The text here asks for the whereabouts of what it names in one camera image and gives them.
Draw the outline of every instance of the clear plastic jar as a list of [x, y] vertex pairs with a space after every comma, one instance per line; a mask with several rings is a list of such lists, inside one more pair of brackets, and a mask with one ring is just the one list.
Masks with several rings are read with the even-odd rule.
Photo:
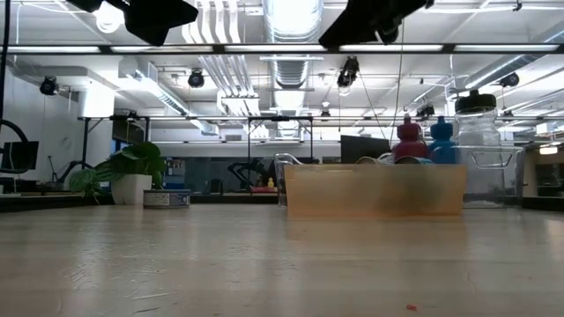
[[479, 94], [474, 90], [470, 96], [461, 98], [456, 103], [456, 123], [458, 145], [499, 146], [501, 134], [495, 128], [497, 104], [495, 96]]
[[470, 96], [456, 103], [458, 134], [455, 141], [462, 146], [458, 149], [458, 161], [465, 164], [467, 170], [464, 196], [467, 207], [497, 205], [493, 198], [504, 193], [506, 187], [496, 118], [496, 98], [491, 94], [471, 91]]
[[459, 145], [501, 145], [500, 131], [495, 128], [497, 108], [477, 114], [456, 114], [458, 134], [455, 141]]

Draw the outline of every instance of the ceiling light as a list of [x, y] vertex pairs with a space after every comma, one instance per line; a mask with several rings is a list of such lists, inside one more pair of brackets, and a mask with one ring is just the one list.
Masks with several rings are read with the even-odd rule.
[[11, 54], [55, 54], [55, 53], [76, 53], [76, 54], [91, 54], [99, 53], [100, 49], [94, 46], [15, 46], [9, 47], [8, 52]]
[[225, 51], [227, 53], [260, 53], [276, 51], [284, 52], [325, 52], [326, 49], [321, 45], [312, 44], [276, 44], [276, 45], [226, 45]]
[[219, 116], [219, 117], [197, 117], [198, 120], [205, 121], [246, 121], [246, 117], [229, 117], [229, 116]]
[[553, 146], [544, 147], [544, 148], [540, 148], [540, 150], [538, 151], [540, 152], [541, 155], [552, 155], [558, 153], [558, 148]]
[[455, 52], [510, 52], [510, 51], [530, 51], [530, 52], [552, 52], [558, 48], [558, 44], [473, 44], [456, 45]]
[[365, 120], [365, 119], [371, 119], [370, 117], [361, 117], [361, 116], [348, 116], [348, 117], [332, 117], [332, 118], [328, 118], [328, 117], [324, 117], [324, 116], [319, 116], [319, 117], [314, 117], [315, 121], [357, 121], [357, 120]]
[[442, 50], [442, 45], [419, 45], [419, 44], [390, 44], [390, 45], [344, 45], [339, 49], [341, 52], [438, 52]]
[[308, 62], [308, 61], [324, 61], [321, 56], [260, 56], [263, 62]]
[[117, 31], [117, 29], [125, 23], [123, 11], [107, 2], [103, 2], [100, 8], [93, 12], [93, 15], [96, 17], [96, 26], [98, 29], [106, 34]]
[[183, 141], [151, 141], [154, 144], [183, 144]]
[[110, 49], [114, 53], [144, 53], [144, 52], [154, 52], [154, 53], [211, 53], [213, 52], [213, 47], [209, 45], [167, 45], [162, 47], [153, 46], [111, 46]]
[[166, 117], [166, 116], [156, 116], [150, 118], [152, 121], [184, 121], [186, 117], [177, 116], [177, 117]]
[[348, 96], [349, 94], [351, 94], [351, 86], [339, 87], [338, 94], [341, 95], [342, 97]]

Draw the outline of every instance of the white flower pot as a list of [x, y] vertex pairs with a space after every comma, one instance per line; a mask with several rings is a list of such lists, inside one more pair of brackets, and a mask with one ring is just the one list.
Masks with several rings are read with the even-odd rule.
[[151, 175], [125, 175], [112, 181], [112, 196], [118, 205], [142, 205], [143, 191], [151, 190]]

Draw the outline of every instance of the red bottle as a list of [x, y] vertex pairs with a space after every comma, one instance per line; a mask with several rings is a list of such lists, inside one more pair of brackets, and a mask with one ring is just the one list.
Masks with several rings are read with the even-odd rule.
[[394, 160], [402, 157], [425, 159], [427, 157], [427, 145], [420, 140], [420, 134], [421, 127], [417, 123], [412, 123], [412, 118], [406, 116], [404, 124], [397, 127], [397, 137], [401, 141], [394, 147]]

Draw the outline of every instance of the black jar lid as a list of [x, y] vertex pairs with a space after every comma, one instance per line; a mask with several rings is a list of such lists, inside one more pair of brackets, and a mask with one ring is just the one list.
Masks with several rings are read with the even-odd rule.
[[470, 91], [470, 96], [460, 98], [455, 104], [457, 114], [479, 114], [497, 108], [497, 99], [492, 94]]

